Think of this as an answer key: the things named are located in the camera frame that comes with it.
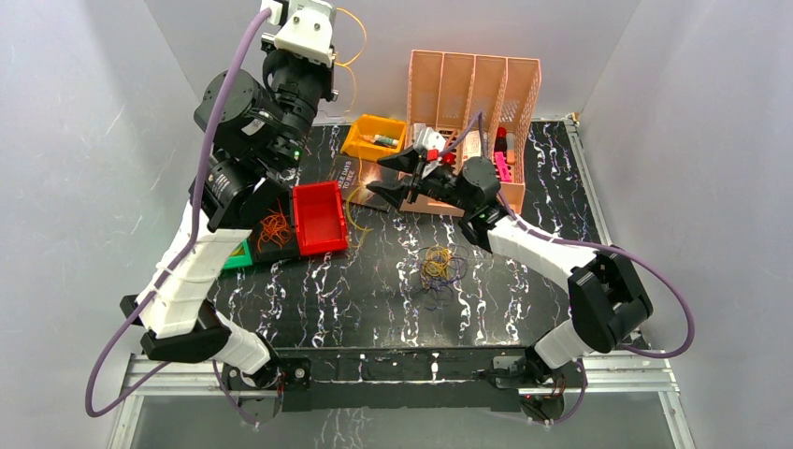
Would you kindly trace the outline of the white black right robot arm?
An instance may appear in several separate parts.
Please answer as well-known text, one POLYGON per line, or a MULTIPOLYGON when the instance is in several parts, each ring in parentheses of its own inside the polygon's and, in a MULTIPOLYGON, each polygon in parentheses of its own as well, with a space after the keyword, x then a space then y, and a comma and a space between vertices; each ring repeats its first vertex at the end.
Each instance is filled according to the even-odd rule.
POLYGON ((473 157, 453 171, 429 154, 408 148, 379 159, 379 166, 401 176, 373 181, 369 191, 393 206, 427 196, 462 210, 458 226, 470 244, 531 268, 568 294, 570 318, 530 345, 512 375, 552 386, 564 365, 593 352, 609 353, 652 315, 632 261, 617 248, 565 243, 527 224, 500 198, 500 179, 489 159, 473 157))

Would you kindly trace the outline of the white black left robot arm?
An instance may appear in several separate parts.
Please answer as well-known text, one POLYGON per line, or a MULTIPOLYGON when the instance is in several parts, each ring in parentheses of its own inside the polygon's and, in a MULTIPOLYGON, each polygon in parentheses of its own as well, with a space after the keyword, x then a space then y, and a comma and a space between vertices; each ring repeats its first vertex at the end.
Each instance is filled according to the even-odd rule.
POLYGON ((146 356, 161 362, 216 360, 257 389, 279 378, 267 340, 219 313, 208 293, 231 253, 285 192, 277 174, 298 165, 321 101, 336 97, 331 65, 283 51, 267 54, 261 79, 225 71, 195 109, 209 139, 180 229, 149 287, 123 309, 145 328, 146 356))

